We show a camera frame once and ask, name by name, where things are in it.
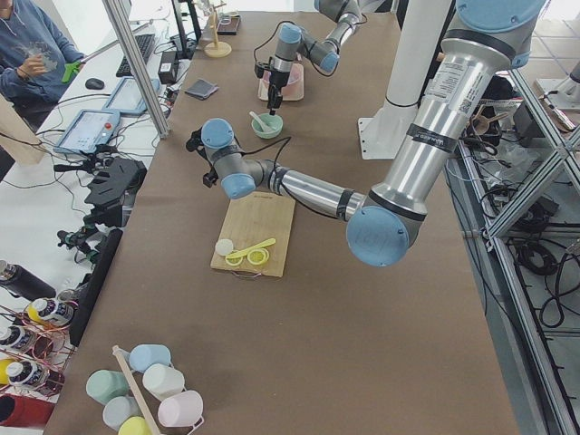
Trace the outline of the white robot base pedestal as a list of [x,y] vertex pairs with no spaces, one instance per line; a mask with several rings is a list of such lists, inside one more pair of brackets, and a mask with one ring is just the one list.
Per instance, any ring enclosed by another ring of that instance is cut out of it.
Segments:
[[392,160],[396,156],[417,115],[441,32],[452,14],[450,0],[408,3],[384,104],[373,117],[358,120],[365,160]]

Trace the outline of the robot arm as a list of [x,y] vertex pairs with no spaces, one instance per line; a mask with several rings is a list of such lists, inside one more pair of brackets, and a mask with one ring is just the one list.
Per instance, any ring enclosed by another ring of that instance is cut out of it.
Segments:
[[335,28],[323,40],[313,38],[304,27],[284,20],[272,33],[277,39],[275,53],[266,62],[255,61],[257,78],[269,73],[267,109],[271,115],[280,108],[283,89],[297,55],[308,59],[320,74],[331,76],[339,63],[342,45],[366,23],[356,1],[316,1],[314,8],[335,23]]
[[459,1],[441,45],[443,61],[385,179],[367,194],[250,159],[231,125],[214,118],[191,134],[187,149],[209,165],[207,186],[231,199],[258,188],[287,196],[313,212],[346,223],[352,253],[371,266],[400,261],[427,216],[426,198],[455,150],[493,75],[527,63],[539,1]]

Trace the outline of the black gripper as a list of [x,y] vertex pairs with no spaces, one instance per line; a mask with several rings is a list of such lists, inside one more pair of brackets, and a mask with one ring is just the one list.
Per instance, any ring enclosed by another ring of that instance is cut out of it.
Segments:
[[269,87],[273,88],[268,91],[268,113],[275,115],[282,103],[282,90],[286,87],[286,60],[273,56],[267,63],[255,61],[256,77],[263,79],[265,73],[268,73]]
[[215,186],[216,181],[218,180],[218,174],[206,153],[205,146],[201,139],[201,129],[191,132],[191,135],[185,144],[185,148],[188,152],[196,152],[209,165],[209,171],[203,175],[202,181],[207,188]]

